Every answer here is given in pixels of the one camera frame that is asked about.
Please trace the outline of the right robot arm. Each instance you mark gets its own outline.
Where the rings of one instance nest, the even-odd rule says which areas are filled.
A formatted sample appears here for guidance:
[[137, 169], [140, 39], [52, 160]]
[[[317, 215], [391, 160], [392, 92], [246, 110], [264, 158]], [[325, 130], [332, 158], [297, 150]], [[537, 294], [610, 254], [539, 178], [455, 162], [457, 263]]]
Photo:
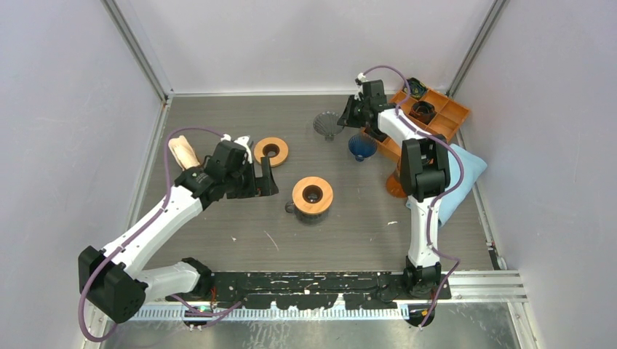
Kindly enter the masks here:
[[338, 124], [381, 132], [401, 148], [399, 181], [411, 203], [411, 239], [402, 285], [420, 299], [439, 286], [442, 264], [437, 254], [438, 211], [450, 184], [450, 167], [443, 137], [421, 130], [393, 103], [381, 80], [356, 80], [358, 91], [348, 98]]

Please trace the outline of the wooden ring dripper stand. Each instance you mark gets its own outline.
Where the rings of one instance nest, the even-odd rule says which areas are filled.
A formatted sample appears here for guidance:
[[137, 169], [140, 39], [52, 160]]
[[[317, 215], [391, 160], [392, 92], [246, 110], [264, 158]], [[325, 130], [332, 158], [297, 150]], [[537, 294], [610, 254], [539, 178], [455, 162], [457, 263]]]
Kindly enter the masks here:
[[331, 184], [321, 177], [304, 177], [292, 190], [292, 202], [304, 214], [325, 213], [332, 205], [334, 191]]

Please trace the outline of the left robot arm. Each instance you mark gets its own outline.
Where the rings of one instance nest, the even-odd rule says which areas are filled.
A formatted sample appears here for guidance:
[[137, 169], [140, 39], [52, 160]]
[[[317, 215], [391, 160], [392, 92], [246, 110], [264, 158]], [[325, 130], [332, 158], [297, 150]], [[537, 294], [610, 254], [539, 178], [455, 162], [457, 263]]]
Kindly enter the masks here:
[[209, 297], [212, 271], [192, 257], [146, 270], [153, 255], [187, 222], [211, 204], [227, 199], [272, 196], [279, 192], [269, 157], [259, 160], [248, 137], [221, 140], [204, 164], [190, 167], [168, 187], [164, 198], [127, 232], [101, 249], [92, 246], [78, 257], [79, 287], [86, 299], [112, 321], [130, 320], [147, 302], [177, 296]]

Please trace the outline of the grey transparent dripper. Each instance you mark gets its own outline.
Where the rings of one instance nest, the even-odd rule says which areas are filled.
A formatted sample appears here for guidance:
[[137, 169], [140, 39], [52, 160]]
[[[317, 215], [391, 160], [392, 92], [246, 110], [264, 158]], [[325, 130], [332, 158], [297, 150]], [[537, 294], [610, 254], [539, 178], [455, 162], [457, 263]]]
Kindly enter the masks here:
[[326, 141], [333, 141], [335, 136], [343, 131], [343, 126], [338, 124], [339, 118], [339, 114], [332, 111], [318, 114], [313, 120], [314, 131]]

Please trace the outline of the grey glass mug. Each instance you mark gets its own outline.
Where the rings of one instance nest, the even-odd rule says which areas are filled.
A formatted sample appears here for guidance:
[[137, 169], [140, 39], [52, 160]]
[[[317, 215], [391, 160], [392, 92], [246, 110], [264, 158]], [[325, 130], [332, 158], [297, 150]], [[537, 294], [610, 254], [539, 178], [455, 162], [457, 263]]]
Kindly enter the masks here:
[[293, 201], [288, 201], [284, 207], [286, 213], [293, 214], [295, 218], [304, 225], [318, 225], [329, 215], [330, 210], [326, 209], [319, 214], [309, 214], [299, 210]]

